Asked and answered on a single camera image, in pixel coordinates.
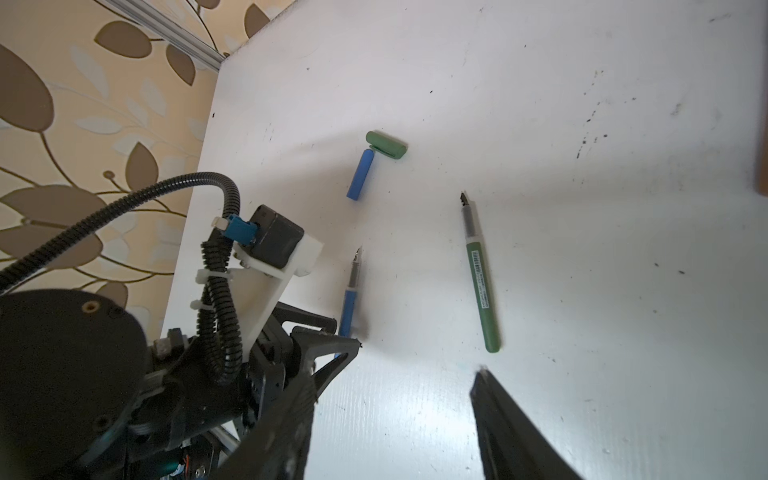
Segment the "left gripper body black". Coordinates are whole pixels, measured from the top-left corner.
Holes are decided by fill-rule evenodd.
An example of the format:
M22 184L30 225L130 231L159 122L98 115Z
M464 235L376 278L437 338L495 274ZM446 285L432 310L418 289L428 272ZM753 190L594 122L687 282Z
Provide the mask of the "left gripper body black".
M151 349L151 372L163 390L137 411L138 473L216 472L300 370L312 370L335 347L335 319L278 303L236 380L217 386L207 376L202 344L170 330Z

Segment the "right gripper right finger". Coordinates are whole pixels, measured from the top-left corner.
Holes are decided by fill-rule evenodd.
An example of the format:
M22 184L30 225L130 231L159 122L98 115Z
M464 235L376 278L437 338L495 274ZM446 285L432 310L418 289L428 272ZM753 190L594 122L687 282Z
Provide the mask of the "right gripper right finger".
M475 376L470 399L487 479L577 479L524 411L486 368Z

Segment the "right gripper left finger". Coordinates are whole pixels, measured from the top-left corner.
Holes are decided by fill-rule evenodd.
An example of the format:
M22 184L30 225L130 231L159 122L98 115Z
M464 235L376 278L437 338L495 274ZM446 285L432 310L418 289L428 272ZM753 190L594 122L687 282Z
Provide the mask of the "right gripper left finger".
M313 377L300 373L211 477L302 479L316 402Z

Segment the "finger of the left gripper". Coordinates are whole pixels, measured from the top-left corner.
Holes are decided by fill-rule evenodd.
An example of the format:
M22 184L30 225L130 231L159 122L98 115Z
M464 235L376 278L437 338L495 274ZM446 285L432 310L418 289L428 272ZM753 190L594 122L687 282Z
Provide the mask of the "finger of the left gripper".
M357 357L362 347L357 339L304 327L295 327L290 337L296 367L311 376L318 396Z

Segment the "blue pen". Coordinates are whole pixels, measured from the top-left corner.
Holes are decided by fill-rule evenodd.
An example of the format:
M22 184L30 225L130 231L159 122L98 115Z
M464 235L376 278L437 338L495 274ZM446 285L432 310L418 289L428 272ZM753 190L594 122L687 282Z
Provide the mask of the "blue pen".
M343 306L339 323L338 334L342 337L350 337L354 318L357 289L362 265L363 248L359 247L353 257L349 280L344 292Z

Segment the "blue pen cap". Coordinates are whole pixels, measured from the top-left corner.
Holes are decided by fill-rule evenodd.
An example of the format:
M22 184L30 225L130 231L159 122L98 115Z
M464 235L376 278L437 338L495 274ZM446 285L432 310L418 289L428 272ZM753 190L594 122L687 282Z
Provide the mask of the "blue pen cap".
M360 160L357 164L355 173L349 185L346 197L348 199L357 201L362 193L367 175L373 164L375 158L375 152L372 149L365 149L362 152Z

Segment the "brown pen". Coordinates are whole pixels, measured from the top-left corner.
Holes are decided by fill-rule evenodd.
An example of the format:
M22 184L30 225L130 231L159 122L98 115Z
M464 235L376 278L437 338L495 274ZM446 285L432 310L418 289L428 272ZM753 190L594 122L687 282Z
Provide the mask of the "brown pen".
M756 191L764 197L768 196L768 127L764 126L764 134L756 169Z

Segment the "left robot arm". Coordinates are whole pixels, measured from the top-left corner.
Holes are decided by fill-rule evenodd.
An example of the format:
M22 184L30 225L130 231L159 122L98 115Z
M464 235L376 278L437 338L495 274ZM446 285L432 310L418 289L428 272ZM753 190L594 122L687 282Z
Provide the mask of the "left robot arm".
M143 204L222 191L201 246L197 331L150 341L103 293L21 283ZM300 479L318 397L360 343L281 301L320 244L267 206L240 217L225 175L176 176L67 227L1 273L1 475L5 479Z

